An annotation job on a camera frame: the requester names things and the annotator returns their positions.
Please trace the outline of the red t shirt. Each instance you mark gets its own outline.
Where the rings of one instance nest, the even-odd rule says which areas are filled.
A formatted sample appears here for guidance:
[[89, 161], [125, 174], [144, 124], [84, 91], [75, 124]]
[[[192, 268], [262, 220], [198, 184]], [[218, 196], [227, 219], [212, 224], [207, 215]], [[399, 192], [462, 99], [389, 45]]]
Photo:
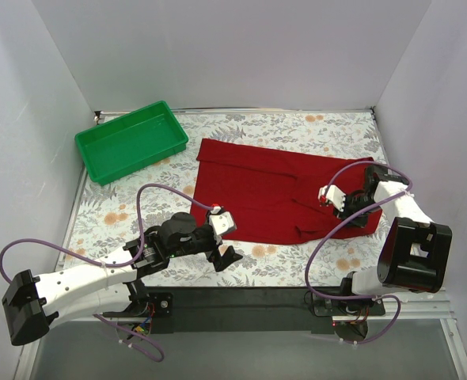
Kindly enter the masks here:
[[318, 192], [330, 181], [363, 187], [366, 158], [341, 159], [203, 139], [194, 197], [223, 206], [237, 229], [228, 238], [275, 245], [317, 240], [339, 225]]

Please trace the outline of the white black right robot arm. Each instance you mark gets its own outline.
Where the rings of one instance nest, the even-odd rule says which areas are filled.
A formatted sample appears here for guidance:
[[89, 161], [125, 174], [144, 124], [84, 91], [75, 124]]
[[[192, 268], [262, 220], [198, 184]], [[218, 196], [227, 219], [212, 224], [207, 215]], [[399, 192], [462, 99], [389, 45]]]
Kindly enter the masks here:
[[363, 187], [347, 194], [331, 183], [319, 197], [333, 205], [333, 214], [349, 226], [365, 227], [369, 214], [381, 211], [391, 222], [375, 267], [351, 272], [343, 278], [339, 307], [359, 313], [367, 296], [395, 292], [434, 294], [442, 288], [452, 231], [428, 217], [416, 203], [410, 180], [384, 165], [364, 169]]

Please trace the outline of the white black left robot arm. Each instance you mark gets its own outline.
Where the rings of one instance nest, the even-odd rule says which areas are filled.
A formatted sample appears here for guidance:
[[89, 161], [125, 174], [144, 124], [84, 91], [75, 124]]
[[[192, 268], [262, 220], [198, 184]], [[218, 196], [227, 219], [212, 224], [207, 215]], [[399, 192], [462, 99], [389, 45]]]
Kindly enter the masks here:
[[17, 273], [2, 298], [11, 344], [32, 343], [55, 326], [90, 314], [170, 316], [173, 296], [150, 290], [142, 278], [167, 269], [174, 258], [200, 253], [216, 272], [225, 270], [242, 258], [233, 247], [220, 251], [223, 236], [236, 228], [228, 211], [207, 212], [202, 226], [189, 213], [179, 212], [108, 253], [99, 265], [41, 275]]

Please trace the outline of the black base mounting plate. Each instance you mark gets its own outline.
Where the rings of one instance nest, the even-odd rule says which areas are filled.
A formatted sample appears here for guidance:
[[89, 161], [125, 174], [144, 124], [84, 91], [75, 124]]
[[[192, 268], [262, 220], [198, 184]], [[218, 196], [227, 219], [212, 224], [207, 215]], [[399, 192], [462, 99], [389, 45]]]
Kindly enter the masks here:
[[385, 314], [382, 302], [347, 305], [310, 294], [304, 287], [148, 287], [131, 292], [141, 305], [129, 315], [154, 314], [153, 332], [238, 333], [303, 331], [333, 334], [333, 319], [354, 320], [351, 330], [366, 336], [365, 317]]

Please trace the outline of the floral patterned table mat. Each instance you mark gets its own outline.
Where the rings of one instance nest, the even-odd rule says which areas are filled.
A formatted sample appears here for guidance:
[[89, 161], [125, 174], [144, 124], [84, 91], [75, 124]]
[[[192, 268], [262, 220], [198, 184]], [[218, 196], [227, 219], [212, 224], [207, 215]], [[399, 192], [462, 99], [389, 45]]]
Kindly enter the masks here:
[[[373, 116], [348, 113], [181, 113], [177, 120], [188, 135], [184, 151], [131, 175], [101, 186], [88, 176], [74, 209], [60, 269], [97, 259], [136, 238], [138, 219], [155, 226], [178, 211], [188, 211], [199, 170], [203, 139], [288, 150], [335, 158], [385, 160]], [[149, 286], [302, 287], [336, 286], [349, 272], [374, 267], [390, 224], [382, 218], [366, 237], [331, 239], [324, 244], [269, 245], [235, 241], [243, 258], [216, 272], [203, 255], [172, 260], [168, 268], [145, 278]]]

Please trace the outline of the green plastic tray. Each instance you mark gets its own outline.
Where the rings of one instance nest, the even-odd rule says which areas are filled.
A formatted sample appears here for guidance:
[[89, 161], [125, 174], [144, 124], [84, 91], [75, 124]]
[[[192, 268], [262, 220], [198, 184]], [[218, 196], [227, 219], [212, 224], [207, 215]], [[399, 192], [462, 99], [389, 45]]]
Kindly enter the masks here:
[[188, 135], [164, 101], [75, 135], [91, 181], [110, 184], [186, 149]]

